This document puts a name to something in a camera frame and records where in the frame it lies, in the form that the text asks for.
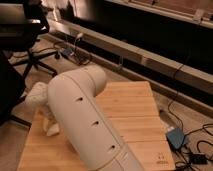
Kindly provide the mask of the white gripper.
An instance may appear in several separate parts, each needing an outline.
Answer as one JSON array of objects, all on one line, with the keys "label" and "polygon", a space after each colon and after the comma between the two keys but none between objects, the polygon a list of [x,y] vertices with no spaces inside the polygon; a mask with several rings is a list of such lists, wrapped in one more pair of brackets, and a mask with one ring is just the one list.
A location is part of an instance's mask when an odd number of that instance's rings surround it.
[{"label": "white gripper", "polygon": [[43,115],[43,125],[52,126],[56,123],[55,117],[53,116],[50,108],[48,106],[41,107],[41,113]]}]

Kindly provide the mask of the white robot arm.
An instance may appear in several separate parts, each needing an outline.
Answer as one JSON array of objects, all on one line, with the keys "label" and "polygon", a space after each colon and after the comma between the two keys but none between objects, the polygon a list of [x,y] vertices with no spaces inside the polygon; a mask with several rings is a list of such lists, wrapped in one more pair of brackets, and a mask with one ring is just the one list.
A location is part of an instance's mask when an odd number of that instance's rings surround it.
[{"label": "white robot arm", "polygon": [[104,70],[89,65],[36,83],[26,104],[30,109],[43,109],[53,121],[46,134],[63,131],[89,171],[145,171],[96,103],[95,97],[106,84]]}]

